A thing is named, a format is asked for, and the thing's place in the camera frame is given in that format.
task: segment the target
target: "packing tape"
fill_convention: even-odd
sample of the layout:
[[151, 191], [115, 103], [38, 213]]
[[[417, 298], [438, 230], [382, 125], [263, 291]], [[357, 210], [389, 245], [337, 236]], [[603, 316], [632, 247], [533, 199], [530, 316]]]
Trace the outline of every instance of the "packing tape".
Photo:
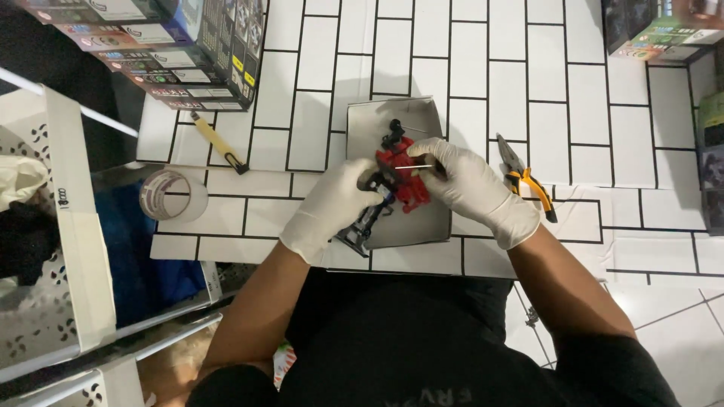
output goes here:
[[[171, 215], [164, 205], [164, 197], [171, 185], [179, 181], [188, 186], [188, 202], [181, 212]], [[151, 219], [188, 223], [197, 220], [204, 213], [209, 204], [209, 192], [198, 181], [189, 180], [178, 172], [162, 169], [146, 178], [140, 188], [138, 200], [143, 213]]]

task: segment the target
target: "white latex glove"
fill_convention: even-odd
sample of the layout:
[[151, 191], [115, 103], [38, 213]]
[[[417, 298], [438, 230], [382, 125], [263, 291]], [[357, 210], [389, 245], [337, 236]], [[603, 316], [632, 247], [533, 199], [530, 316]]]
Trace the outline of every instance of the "white latex glove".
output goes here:
[[307, 264], [318, 264], [332, 236], [356, 221], [366, 207], [382, 203], [382, 195], [357, 188], [360, 175], [376, 168], [370, 159], [356, 159], [327, 170], [287, 223], [279, 240]]
[[538, 229], [538, 210], [510, 192], [474, 152], [441, 138], [428, 138], [410, 146], [407, 153], [409, 156], [428, 153], [440, 161], [447, 172], [447, 182], [430, 171], [420, 171], [427, 190], [455, 213], [489, 227], [500, 248], [514, 248]]

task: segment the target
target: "pliers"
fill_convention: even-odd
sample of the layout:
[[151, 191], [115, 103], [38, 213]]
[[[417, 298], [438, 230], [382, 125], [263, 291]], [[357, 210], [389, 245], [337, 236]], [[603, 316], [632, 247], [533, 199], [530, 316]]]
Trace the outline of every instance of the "pliers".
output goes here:
[[548, 222], [551, 223], [558, 223], [555, 209], [553, 209], [553, 200], [548, 196], [548, 192], [543, 185], [531, 176], [531, 168], [523, 166], [521, 159], [499, 133], [495, 133], [495, 135], [498, 139], [498, 150], [500, 150], [502, 161], [508, 166], [509, 173], [505, 175], [505, 179], [510, 181], [510, 190], [519, 196], [521, 194], [521, 181], [530, 185], [541, 200], [541, 204], [543, 204], [545, 219], [548, 219]]

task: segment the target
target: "white cloth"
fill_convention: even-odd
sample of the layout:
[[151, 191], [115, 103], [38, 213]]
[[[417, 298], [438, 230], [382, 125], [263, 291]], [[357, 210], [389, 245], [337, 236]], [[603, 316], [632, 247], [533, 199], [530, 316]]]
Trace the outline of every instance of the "white cloth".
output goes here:
[[48, 168], [36, 159], [0, 156], [0, 211], [13, 201], [27, 202], [48, 178]]
[[407, 153], [409, 156], [432, 154], [445, 166], [447, 182], [429, 171], [420, 171], [427, 190], [455, 213], [489, 227], [503, 250], [516, 247], [538, 229], [538, 210], [510, 192], [474, 152], [441, 138], [428, 138], [410, 146]]
[[351, 225], [363, 209], [382, 203], [382, 195], [357, 188], [362, 173], [375, 168], [370, 159], [356, 159], [327, 170], [287, 223], [279, 240], [308, 264], [318, 264], [329, 239]]

